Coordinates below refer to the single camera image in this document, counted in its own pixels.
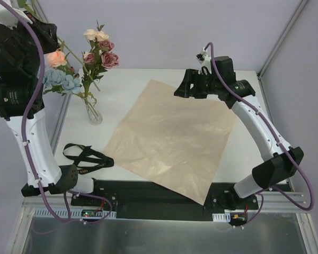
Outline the black ribbon gold lettering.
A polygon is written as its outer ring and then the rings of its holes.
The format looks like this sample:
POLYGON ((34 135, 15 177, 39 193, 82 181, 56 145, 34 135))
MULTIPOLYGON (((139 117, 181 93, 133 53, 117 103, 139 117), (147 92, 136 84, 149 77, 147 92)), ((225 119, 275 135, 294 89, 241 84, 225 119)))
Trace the black ribbon gold lettering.
POLYGON ((93 150, 92 146, 84 146, 81 144, 68 143, 64 146, 63 155, 73 161, 78 173, 81 175, 89 174, 102 168, 111 168, 114 166, 114 160, 101 152, 93 150), (66 155, 65 151, 72 147, 81 149, 79 155, 66 155))

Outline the mauve rose stem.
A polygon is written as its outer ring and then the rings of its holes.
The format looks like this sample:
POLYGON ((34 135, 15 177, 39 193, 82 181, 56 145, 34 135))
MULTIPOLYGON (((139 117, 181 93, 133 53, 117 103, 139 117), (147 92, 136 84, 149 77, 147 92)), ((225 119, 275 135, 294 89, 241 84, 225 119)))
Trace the mauve rose stem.
POLYGON ((109 40, 102 41, 101 44, 109 48, 109 52, 106 52, 102 56, 102 64, 106 67, 107 71, 119 65, 119 57, 117 54, 113 53, 114 43, 109 40))

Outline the orange wrapping paper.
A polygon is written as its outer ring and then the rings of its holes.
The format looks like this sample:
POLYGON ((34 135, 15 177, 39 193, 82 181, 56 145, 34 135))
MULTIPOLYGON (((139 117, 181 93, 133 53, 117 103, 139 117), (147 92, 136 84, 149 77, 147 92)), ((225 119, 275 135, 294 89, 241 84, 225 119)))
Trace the orange wrapping paper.
POLYGON ((235 115, 221 102, 173 93, 150 80, 104 151, 124 169, 203 204, 235 115))

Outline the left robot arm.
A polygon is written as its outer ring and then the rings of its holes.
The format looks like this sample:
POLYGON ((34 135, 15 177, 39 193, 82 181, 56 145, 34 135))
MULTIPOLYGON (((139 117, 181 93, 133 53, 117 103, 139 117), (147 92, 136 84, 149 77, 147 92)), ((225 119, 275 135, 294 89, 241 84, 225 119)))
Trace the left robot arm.
POLYGON ((27 169, 24 197, 73 191, 83 193, 83 200, 95 206, 102 194, 94 188, 94 180, 80 175, 74 165, 57 165, 47 135, 37 74, 40 58, 57 49, 55 39, 54 24, 18 23, 13 29, 0 24, 0 117, 15 135, 27 169))

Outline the peach rose stem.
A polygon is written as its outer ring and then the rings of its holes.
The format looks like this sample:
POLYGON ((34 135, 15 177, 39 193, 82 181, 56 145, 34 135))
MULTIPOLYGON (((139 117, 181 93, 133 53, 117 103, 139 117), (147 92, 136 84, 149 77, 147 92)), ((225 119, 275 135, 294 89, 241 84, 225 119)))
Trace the peach rose stem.
POLYGON ((54 70, 60 70, 66 75, 71 75, 74 78, 79 78, 79 73, 76 73, 74 68, 68 63, 67 56, 60 50, 45 55, 47 66, 54 70))

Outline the blue flower stem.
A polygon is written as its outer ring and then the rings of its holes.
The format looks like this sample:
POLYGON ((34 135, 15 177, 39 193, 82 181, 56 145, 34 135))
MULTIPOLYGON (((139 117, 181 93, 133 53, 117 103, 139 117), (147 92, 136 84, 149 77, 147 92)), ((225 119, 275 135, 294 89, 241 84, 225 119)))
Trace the blue flower stem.
POLYGON ((57 69, 48 69, 43 77, 43 93, 78 94, 81 91, 80 79, 57 69))

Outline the cream rose stem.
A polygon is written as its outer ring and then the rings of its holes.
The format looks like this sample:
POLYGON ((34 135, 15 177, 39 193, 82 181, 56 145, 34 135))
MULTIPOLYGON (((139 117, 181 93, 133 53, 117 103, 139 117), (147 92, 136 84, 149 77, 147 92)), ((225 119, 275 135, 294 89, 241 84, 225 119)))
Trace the cream rose stem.
POLYGON ((96 29, 88 29, 84 32, 84 37, 91 48, 88 52, 82 53, 84 65, 87 68, 87 71, 83 70, 81 79, 83 93, 91 92, 91 86, 98 88, 98 82, 103 77, 103 73, 107 71, 102 64, 102 56, 110 50, 103 46, 101 42, 108 40, 109 36, 103 32, 103 28, 104 25, 98 23, 96 29))

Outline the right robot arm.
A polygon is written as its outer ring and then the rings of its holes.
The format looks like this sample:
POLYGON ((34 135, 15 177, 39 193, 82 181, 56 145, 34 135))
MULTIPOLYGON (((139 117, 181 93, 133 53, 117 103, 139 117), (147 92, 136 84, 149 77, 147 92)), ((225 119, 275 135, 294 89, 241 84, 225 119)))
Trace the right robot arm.
POLYGON ((272 126, 250 83, 236 79, 230 57, 216 57, 214 63, 202 65, 200 70, 186 69, 174 95, 195 99, 216 95, 242 121, 259 149, 263 163, 217 198, 221 207, 241 208, 254 194, 295 175, 304 157, 302 149, 292 147, 272 126))

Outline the white rose stem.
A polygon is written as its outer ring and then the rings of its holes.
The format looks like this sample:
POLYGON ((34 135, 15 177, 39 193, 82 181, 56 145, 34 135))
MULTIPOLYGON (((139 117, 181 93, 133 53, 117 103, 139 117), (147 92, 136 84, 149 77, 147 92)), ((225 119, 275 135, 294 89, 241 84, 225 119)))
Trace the white rose stem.
MULTIPOLYGON (((12 4, 16 4, 19 9, 24 9, 25 11, 29 12, 31 15, 34 16, 35 19, 38 19, 40 22, 48 23, 48 19, 41 8, 39 1, 12 1, 12 4)), ((63 48, 65 48, 68 53, 82 65, 83 70, 87 71, 82 57, 76 55, 61 37, 57 36, 56 41, 58 43, 58 50, 63 51, 63 48)))

